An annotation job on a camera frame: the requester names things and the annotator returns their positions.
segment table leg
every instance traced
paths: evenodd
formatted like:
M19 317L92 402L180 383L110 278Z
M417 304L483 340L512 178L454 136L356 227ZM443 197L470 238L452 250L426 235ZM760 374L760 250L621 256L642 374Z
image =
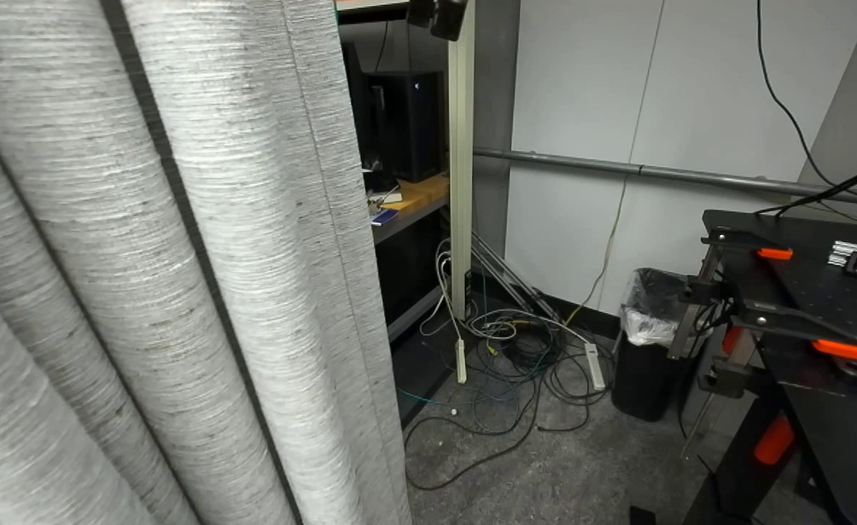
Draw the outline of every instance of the table leg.
M739 525L751 523L754 508L771 491L776 477L781 474L789 450L776 463L760 463L754 457L754 445L760 444L764 432L777 418L777 399L770 394L757 396L730 437L720 466L713 474L706 477L700 486L684 525Z

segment black table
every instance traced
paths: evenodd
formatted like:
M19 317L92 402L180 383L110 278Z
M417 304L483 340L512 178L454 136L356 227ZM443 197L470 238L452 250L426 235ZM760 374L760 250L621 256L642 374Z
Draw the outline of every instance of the black table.
M789 266L792 270L776 270L757 262L751 250L729 250L729 243L726 248L712 248L712 256L722 262L722 279L733 285L739 299L808 305L809 316L857 333L857 282L841 279L838 269L824 266L832 238L857 243L857 225L776 221L720 211L709 211L701 221L709 232L754 229L764 238L796 248L796 259L808 259L808 266ZM684 523L749 523L787 461L781 457L771 466L754 461L754 444L776 415L789 418L831 518L857 523L857 380L799 337L764 334L757 352L771 388L749 409Z

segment black trash can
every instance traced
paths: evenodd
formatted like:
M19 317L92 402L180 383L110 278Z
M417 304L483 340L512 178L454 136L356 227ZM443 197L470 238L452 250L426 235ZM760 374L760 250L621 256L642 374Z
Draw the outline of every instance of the black trash can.
M687 364L669 349L678 321L687 311L687 278L637 269L621 316L615 346L612 406L637 421L658 421Z

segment gray floor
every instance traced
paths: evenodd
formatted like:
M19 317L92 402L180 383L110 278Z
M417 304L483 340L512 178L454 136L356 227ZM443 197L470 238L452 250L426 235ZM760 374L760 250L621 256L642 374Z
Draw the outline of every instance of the gray floor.
M575 380L575 367L563 367L563 380L567 390L583 388ZM534 384L512 388L471 374L465 384L449 380L413 422L446 418L471 428L506 428L531 396ZM426 422L407 444L407 474L420 485L440 485L475 457L515 444L531 425L531 418L526 412L510 434L499 437ZM586 418L583 409L558 406L541 390L535 425L575 425L580 418ZM628 505L652 509L658 525L674 525L682 523L706 474L694 457L695 450L717 466L726 441L709 434L700 445L687 450L674 418L642 422L602 399L588 412L588 422L580 432L553 434L534 428L515 453L465 472L443 491L411 486L407 495L417 525L623 525ZM787 469L760 505L757 523L827 523L818 508L792 493L792 474L796 466Z

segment gray curtain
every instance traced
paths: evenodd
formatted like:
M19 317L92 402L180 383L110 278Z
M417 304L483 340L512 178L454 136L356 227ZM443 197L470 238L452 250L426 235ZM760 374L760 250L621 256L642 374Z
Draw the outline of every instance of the gray curtain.
M331 2L108 17L0 2L0 525L405 525Z

